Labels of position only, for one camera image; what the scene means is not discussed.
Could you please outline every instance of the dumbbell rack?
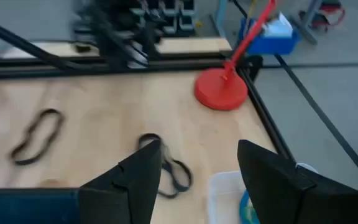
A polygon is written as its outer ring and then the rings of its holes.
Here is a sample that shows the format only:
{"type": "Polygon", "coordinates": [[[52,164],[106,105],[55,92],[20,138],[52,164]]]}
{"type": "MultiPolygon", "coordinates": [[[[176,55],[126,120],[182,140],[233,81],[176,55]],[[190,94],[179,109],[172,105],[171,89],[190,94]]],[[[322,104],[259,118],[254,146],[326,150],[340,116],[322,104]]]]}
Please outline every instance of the dumbbell rack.
{"type": "Polygon", "coordinates": [[[145,22],[147,12],[164,18],[167,22],[163,27],[165,36],[188,37],[195,34],[195,0],[143,0],[139,1],[139,7],[131,10],[140,17],[141,24],[145,22]]]}

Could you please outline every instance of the wooden tabletop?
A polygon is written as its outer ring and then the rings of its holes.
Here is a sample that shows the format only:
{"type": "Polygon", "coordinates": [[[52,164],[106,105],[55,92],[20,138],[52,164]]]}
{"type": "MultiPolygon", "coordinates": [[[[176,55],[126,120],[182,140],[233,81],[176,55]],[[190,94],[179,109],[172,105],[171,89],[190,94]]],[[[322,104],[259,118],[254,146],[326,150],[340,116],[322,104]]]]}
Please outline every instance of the wooden tabletop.
{"type": "MultiPolygon", "coordinates": [[[[67,44],[41,46],[59,55],[74,54],[67,44]]],[[[173,39],[159,49],[214,52],[228,46],[222,39],[173,39]]],[[[5,55],[24,56],[17,49],[5,55]]],[[[208,180],[217,172],[239,169],[238,140],[274,148],[250,100],[234,111],[201,105],[193,96],[198,73],[0,81],[0,187],[40,187],[48,181],[81,186],[132,154],[142,133],[157,133],[171,155],[190,167],[194,185],[175,200],[157,197],[152,223],[207,223],[208,180]],[[15,167],[7,153],[22,141],[25,128],[43,108],[65,115],[61,133],[41,161],[15,167]]],[[[40,149],[52,119],[37,130],[28,156],[40,149]]],[[[169,184],[163,173],[160,187],[169,184]]]]}

